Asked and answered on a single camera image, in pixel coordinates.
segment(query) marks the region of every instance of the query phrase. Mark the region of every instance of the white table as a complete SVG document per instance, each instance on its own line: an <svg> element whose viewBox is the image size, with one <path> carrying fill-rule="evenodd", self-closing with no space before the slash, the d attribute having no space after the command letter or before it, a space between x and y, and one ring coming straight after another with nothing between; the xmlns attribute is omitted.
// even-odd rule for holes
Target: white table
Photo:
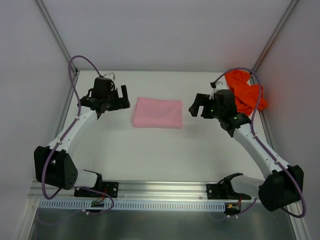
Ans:
<svg viewBox="0 0 320 240"><path fill-rule="evenodd" d="M131 107L106 112L81 139L73 161L101 173L105 180L216 182L233 173L262 179L245 149L216 119L192 117L188 108L197 93L210 94L221 73L115 71L115 84L127 86ZM80 97L93 88L95 71L81 71ZM183 129L134 128L130 118L138 97L183 101ZM73 96L66 121L77 106ZM265 138L259 114L254 121Z"/></svg>

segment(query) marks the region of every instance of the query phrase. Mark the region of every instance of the perforated metal strip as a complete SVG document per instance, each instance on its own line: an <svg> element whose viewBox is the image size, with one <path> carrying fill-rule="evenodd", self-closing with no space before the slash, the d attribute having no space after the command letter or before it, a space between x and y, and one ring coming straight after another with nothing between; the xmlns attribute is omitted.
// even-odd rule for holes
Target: perforated metal strip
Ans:
<svg viewBox="0 0 320 240"><path fill-rule="evenodd" d="M103 207L92 207L92 200L41 200L39 208L48 209L107 209L110 201L103 201ZM114 210L149 210L149 211L185 211L185 212L224 212L224 202L179 202L179 201L126 201L114 202Z"/></svg>

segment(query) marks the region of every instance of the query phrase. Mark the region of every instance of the orange-red cloth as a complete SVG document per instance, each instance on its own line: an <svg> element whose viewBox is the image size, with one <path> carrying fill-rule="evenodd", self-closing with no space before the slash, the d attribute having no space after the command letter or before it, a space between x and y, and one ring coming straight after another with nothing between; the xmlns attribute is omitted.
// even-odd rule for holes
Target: orange-red cloth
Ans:
<svg viewBox="0 0 320 240"><path fill-rule="evenodd" d="M241 70L233 70L225 75L226 83L235 95L235 104L238 112L247 116L250 116L255 109L259 96L259 85L247 84L249 79L250 73ZM261 88L259 110L263 110L268 106L267 101L263 98L264 88L262 86Z"/></svg>

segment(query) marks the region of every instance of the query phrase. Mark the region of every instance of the gray floor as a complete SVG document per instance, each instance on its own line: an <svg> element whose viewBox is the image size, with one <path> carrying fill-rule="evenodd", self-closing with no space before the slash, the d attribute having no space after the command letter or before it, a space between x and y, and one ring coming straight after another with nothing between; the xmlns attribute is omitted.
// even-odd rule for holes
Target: gray floor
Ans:
<svg viewBox="0 0 320 240"><path fill-rule="evenodd" d="M74 210L38 210L37 217L55 223ZM226 219L223 213L114 210L87 216L82 212L57 226L35 220L29 240L295 240L289 217L260 204Z"/></svg>

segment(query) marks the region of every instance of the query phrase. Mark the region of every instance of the pink cloth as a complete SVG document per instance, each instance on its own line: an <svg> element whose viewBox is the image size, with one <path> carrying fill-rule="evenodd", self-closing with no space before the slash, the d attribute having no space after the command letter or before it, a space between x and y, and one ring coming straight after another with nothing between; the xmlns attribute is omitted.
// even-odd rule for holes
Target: pink cloth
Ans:
<svg viewBox="0 0 320 240"><path fill-rule="evenodd" d="M136 128L182 128L182 101L138 97L131 117Z"/></svg>

